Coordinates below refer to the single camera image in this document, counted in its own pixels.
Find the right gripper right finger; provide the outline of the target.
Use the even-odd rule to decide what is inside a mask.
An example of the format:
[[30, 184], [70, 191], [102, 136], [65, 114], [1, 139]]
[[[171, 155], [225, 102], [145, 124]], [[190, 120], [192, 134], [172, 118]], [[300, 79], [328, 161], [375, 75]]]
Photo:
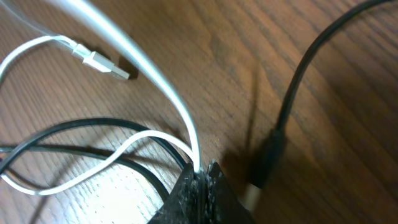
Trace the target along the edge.
[[231, 189], [221, 167], [211, 161], [206, 173], [205, 223], [253, 224], [251, 214]]

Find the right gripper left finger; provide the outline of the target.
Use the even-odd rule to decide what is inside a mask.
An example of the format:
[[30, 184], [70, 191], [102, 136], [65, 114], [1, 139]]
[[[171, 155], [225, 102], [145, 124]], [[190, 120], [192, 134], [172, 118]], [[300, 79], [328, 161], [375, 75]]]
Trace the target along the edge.
[[199, 223], [201, 213], [202, 177], [186, 164], [163, 206], [148, 224]]

